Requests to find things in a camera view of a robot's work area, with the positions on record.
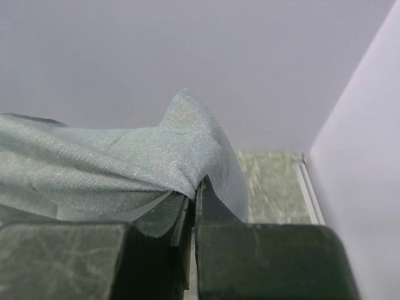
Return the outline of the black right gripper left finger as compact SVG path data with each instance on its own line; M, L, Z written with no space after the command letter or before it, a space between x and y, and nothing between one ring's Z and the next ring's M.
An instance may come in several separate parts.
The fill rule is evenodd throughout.
M191 202L168 193L133 222L66 222L1 206L2 299L182 299Z

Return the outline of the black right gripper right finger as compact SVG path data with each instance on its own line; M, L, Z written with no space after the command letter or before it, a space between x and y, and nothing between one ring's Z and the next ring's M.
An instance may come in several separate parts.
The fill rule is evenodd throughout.
M344 246L327 226L251 224L217 197L196 199L199 299L359 299Z

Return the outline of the grey long sleeve shirt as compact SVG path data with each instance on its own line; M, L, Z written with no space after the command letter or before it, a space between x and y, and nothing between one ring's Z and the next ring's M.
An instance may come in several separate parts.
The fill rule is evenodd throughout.
M237 157L213 113L187 89L155 127L83 129L1 114L5 206L68 221L132 221L168 192L195 199L205 178L246 221L248 191Z

